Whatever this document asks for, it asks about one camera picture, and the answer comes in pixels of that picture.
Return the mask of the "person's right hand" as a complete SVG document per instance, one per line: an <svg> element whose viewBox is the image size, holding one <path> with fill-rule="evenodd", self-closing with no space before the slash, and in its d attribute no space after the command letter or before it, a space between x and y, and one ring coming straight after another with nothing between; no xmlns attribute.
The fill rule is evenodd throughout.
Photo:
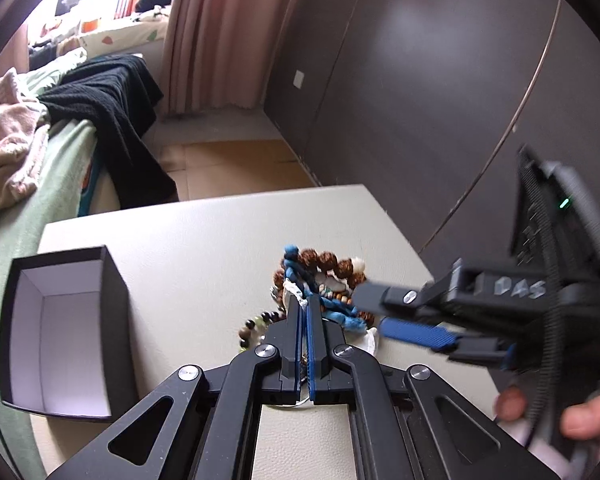
<svg viewBox="0 0 600 480"><path fill-rule="evenodd" d="M517 387L506 388L494 403L495 415L504 422L513 422L524 417L527 400ZM600 395L583 404L566 408L560 421L562 434L577 441L595 441L600 460Z"/></svg>

